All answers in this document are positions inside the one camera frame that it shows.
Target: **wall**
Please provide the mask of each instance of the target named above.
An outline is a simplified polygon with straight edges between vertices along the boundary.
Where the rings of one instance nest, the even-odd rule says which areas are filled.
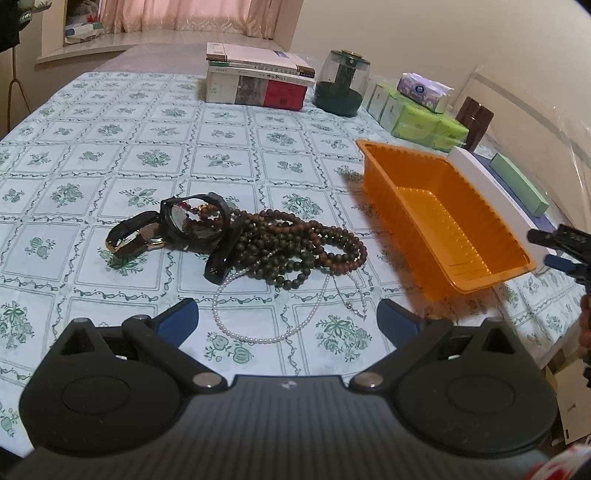
[[[304,0],[291,50],[324,60],[329,50],[344,48],[369,59],[376,74],[397,78],[419,72],[458,88],[489,54],[507,4]]]
[[[485,64],[591,125],[591,18],[573,0],[304,0],[288,46],[319,60],[356,51],[375,74],[418,72],[456,89]]]
[[[31,108],[35,109],[78,75],[94,70],[119,53],[75,57],[36,66],[35,59],[41,54],[41,14],[35,15],[33,21],[21,31],[21,44],[17,47],[18,77],[25,87]],[[5,51],[0,53],[0,138],[7,131],[7,92],[11,79],[11,51]],[[12,91],[12,127],[14,127],[27,116],[27,110],[18,87],[13,86]]]

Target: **purple tissue box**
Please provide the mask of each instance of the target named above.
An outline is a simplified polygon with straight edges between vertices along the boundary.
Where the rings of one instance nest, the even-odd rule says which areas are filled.
[[[418,73],[403,73],[396,89],[435,113],[445,111],[453,91],[453,88],[421,77]]]

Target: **green box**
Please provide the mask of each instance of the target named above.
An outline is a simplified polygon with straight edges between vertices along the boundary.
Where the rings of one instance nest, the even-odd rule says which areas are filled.
[[[444,113],[434,113],[399,92],[390,93],[379,124],[393,136],[449,152],[461,145],[468,129]]]
[[[491,161],[491,168],[505,180],[530,214],[539,217],[546,212],[548,201],[511,160],[497,153]]]

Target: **orange plastic tray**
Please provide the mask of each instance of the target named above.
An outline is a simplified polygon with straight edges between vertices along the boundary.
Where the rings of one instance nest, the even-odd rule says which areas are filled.
[[[425,294],[442,299],[518,277],[535,262],[445,158],[357,140],[365,191]]]

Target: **tissue box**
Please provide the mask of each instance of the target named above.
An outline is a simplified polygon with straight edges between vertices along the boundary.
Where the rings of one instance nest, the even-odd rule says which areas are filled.
[[[443,113],[453,88],[421,77],[416,73],[403,73],[397,90],[435,113]]]
[[[521,173],[515,164],[506,156],[497,153],[492,161],[491,168],[499,174],[517,198],[523,202],[525,208],[533,216],[539,217],[548,209],[548,202],[529,179]]]
[[[388,97],[396,92],[396,88],[386,83],[378,82],[375,84],[374,91],[369,98],[367,105],[368,113],[379,123]]]
[[[395,137],[444,152],[462,145],[468,135],[460,122],[433,113],[399,92],[389,94],[379,124]]]

